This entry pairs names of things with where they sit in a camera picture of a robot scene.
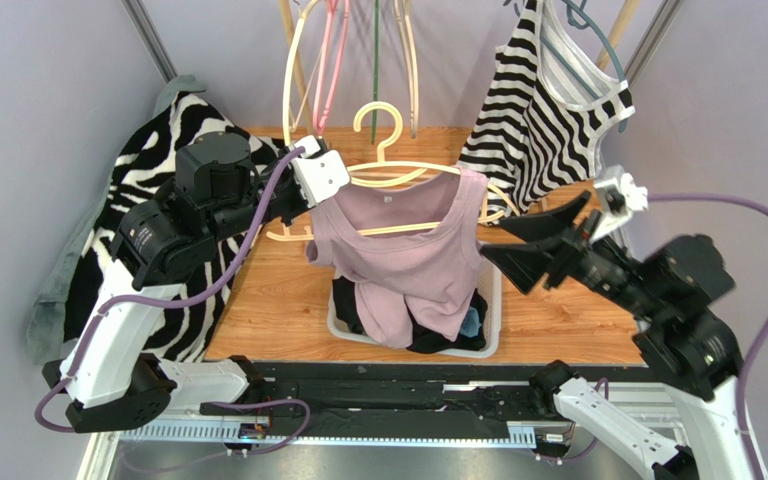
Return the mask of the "blue ribbed tank top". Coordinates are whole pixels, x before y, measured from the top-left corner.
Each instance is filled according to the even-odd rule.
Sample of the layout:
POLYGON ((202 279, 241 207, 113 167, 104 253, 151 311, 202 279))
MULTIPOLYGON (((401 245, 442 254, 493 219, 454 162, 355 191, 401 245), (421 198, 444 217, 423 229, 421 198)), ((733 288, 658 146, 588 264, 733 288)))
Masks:
POLYGON ((459 335, 465 338, 482 337, 484 317, 475 307, 469 307, 460 325, 459 335))

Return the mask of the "wooden hanger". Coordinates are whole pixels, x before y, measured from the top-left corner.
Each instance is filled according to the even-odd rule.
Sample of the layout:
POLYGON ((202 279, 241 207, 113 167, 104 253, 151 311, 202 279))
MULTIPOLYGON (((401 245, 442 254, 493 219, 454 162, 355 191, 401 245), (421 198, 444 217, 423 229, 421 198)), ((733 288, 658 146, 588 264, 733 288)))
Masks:
POLYGON ((409 122, 410 136, 416 138, 419 130, 419 75, 416 45, 410 16, 410 1, 395 0, 393 3, 394 16, 397 23, 402 53, 406 68, 409 92, 409 122))
MULTIPOLYGON (((387 147, 393 145, 398 141, 398 139, 401 137, 403 128, 404 128, 404 122, 402 115, 398 111, 398 109, 393 106, 392 104, 385 102, 385 101, 371 101, 365 104, 363 107, 361 107, 357 113, 354 116, 352 128, 353 130, 358 133, 361 130, 362 121, 364 117, 373 111, 385 111, 389 113, 392 118, 395 121, 394 126, 394 132, 387 137, 385 140, 381 141, 376 145, 376 161, 371 163, 362 163, 357 165, 352 165, 347 167, 348 172, 351 173, 358 173, 365 170, 373 170, 373 169, 380 169, 384 167, 410 167, 413 170, 410 172, 396 172, 396 173, 389 173, 385 174, 383 178, 376 178, 376 179, 367 179, 367 178, 358 178, 355 176, 351 176, 351 183, 355 185, 359 185, 362 187, 367 188, 391 188, 391 187, 397 187, 401 185, 408 184, 412 181, 419 181, 424 180, 428 178, 432 178, 432 174, 429 173, 430 171, 438 172, 438 173, 446 173, 446 174, 454 174, 454 175, 461 175, 464 173, 462 171, 463 169, 460 169, 455 166, 447 166, 447 165, 440 165, 435 163, 428 163, 428 162, 419 162, 419 161, 388 161, 386 160, 385 150, 387 147)), ((512 213, 520 214, 519 208, 516 206, 516 204, 511 200, 511 198, 505 194, 500 187, 488 183, 487 187, 489 192, 494 193, 497 197, 502 199, 505 204, 511 209, 512 213)), ((494 220, 501 219, 503 216, 502 212, 497 212, 494 214, 489 213, 489 200, 487 195, 483 197, 482 204, 481 204, 481 211, 480 216, 478 219, 478 224, 489 224, 490 222, 494 220)), ((408 232, 408 231, 416 231, 416 230, 423 230, 423 229, 431 229, 434 228, 437 224, 434 224, 434 222, 431 223, 423 223, 413 226, 398 226, 398 227, 381 227, 381 228, 374 228, 369 230, 366 233, 361 232, 363 235, 380 235, 380 234, 387 234, 387 233, 400 233, 400 232, 408 232)), ((276 232, 267 232, 266 236, 267 238, 271 240, 275 240, 278 242, 300 242, 300 241, 310 241, 313 240, 313 234, 312 234, 312 227, 305 227, 304 234, 301 235, 293 235, 291 233, 291 230, 288 226, 282 226, 282 232, 276 233, 276 232)))

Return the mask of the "black white striped tank top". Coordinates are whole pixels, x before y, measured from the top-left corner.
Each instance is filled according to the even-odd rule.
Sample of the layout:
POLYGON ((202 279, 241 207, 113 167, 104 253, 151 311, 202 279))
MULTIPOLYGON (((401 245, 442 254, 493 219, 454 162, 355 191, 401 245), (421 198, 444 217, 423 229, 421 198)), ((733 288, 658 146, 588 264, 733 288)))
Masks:
POLYGON ((488 209, 524 213, 553 190, 595 178, 601 143, 635 112, 629 83, 600 69, 548 1, 528 1, 457 164, 485 175, 488 209))

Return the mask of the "lilac ribbed tank top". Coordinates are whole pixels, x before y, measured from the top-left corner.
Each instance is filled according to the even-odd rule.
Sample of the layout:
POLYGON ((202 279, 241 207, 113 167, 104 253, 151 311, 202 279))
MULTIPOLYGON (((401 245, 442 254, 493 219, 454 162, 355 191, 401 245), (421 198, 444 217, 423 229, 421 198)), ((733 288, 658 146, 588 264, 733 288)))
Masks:
POLYGON ((359 316, 378 344, 410 344, 408 312, 419 325, 454 341, 483 266, 477 221, 486 187, 486 178, 471 171, 397 190, 347 185, 312 211, 306 258, 355 284, 359 316), (427 222, 437 225, 361 233, 427 222))

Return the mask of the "green hanger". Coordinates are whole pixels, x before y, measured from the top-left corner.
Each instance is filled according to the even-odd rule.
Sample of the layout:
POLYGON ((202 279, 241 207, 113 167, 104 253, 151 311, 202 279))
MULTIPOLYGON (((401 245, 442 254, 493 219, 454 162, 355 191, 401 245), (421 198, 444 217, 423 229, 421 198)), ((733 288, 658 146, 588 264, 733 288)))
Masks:
MULTIPOLYGON (((381 24, 381 1, 374 1, 374 19, 373 19, 373 75, 372 75, 372 101, 379 100, 379 78, 380 78, 380 24, 381 24)), ((370 143, 375 144, 377 136, 378 114, 372 111, 370 123, 370 143)))

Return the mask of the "cream plastic hanger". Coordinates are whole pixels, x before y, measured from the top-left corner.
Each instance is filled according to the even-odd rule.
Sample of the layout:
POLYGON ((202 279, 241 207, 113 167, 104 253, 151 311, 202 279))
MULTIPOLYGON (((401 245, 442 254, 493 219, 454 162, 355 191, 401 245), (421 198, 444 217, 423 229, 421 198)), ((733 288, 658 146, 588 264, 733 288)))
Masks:
POLYGON ((281 20, 284 27, 284 33, 289 47, 285 64, 283 92, 281 99, 282 139, 286 145, 290 144, 291 134, 295 131, 297 124, 300 121, 305 122, 306 130, 308 133, 314 133, 314 102, 309 99, 312 81, 307 81, 304 76, 302 63, 299 56, 299 49, 302 33, 304 27, 306 26, 307 19, 318 4, 320 4, 320 1, 309 1, 300 10, 298 18, 295 18, 293 16, 289 1, 278 2, 281 13, 281 20), (300 109, 297 114, 292 111, 290 106, 293 86, 296 87, 300 95, 300 109))

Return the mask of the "pink hanger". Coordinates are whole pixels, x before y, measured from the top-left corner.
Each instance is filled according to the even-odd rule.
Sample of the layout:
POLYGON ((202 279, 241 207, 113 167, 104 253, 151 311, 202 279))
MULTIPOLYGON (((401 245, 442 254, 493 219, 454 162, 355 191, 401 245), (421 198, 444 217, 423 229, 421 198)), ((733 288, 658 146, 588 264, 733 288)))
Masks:
POLYGON ((313 126, 316 135, 324 133, 332 110, 347 41, 351 1, 326 1, 325 7, 326 19, 313 104, 313 126))

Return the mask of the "teal wire hanger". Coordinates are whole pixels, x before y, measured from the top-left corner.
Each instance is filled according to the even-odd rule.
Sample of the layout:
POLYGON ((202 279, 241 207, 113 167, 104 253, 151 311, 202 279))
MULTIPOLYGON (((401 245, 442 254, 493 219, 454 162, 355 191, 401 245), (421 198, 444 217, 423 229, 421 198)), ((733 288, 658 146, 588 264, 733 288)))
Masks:
POLYGON ((637 1, 547 1, 539 9, 542 79, 560 99, 595 107, 629 92, 618 52, 637 1))

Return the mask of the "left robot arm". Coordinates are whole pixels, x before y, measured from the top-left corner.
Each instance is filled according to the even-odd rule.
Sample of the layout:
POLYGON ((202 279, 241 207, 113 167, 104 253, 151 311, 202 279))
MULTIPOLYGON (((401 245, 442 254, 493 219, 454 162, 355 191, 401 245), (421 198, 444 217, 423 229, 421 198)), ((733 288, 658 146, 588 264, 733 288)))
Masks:
POLYGON ((120 221, 75 349, 44 366, 51 394, 69 397, 66 423, 48 420, 43 405, 36 422, 63 433, 126 431, 169 410, 241 400, 257 379, 247 359, 184 363, 146 344, 162 314, 223 290, 263 224, 290 221, 322 201, 327 152, 323 139, 307 136, 259 169, 236 133, 208 133, 179 149, 171 178, 120 221))

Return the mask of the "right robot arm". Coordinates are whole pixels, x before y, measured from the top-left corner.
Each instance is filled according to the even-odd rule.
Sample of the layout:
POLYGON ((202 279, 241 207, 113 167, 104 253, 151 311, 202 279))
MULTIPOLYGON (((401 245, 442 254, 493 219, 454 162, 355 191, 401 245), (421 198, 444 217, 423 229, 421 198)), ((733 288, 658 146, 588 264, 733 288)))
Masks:
POLYGON ((686 431, 685 444, 660 436, 603 398, 556 360, 529 380, 533 409, 589 431, 644 479, 763 479, 746 406, 738 396, 743 357, 711 304, 734 287, 711 238, 678 236, 637 260, 610 238, 643 194, 610 190, 581 218, 582 194, 554 210, 504 219, 512 244, 486 244, 481 255, 522 293, 573 279, 645 323, 633 343, 661 383, 686 431))

